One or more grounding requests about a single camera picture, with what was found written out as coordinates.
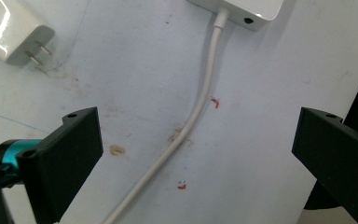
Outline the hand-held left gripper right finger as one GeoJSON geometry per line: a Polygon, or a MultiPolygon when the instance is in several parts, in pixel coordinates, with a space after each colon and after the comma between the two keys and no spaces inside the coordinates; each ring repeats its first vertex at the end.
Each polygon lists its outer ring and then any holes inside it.
{"type": "Polygon", "coordinates": [[[300,110],[292,153],[358,222],[358,132],[321,110],[300,110]]]}

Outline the white wall charger plug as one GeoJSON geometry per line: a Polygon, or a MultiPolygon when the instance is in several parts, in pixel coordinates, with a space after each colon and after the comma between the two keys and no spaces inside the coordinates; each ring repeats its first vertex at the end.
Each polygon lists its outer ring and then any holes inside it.
{"type": "Polygon", "coordinates": [[[22,66],[32,61],[43,63],[36,55],[51,52],[46,44],[55,31],[23,0],[0,0],[0,60],[22,66]]]}

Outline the white power strip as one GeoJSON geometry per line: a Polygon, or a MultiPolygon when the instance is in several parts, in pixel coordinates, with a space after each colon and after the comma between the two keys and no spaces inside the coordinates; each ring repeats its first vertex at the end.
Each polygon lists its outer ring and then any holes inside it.
{"type": "Polygon", "coordinates": [[[278,16],[284,0],[188,0],[247,29],[258,31],[278,16]]]}

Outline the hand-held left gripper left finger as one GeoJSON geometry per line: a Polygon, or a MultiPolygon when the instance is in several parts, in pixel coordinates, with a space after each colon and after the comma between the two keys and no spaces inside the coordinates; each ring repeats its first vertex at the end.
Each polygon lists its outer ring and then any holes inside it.
{"type": "Polygon", "coordinates": [[[78,110],[16,155],[37,224],[59,222],[103,155],[98,109],[78,110]]]}

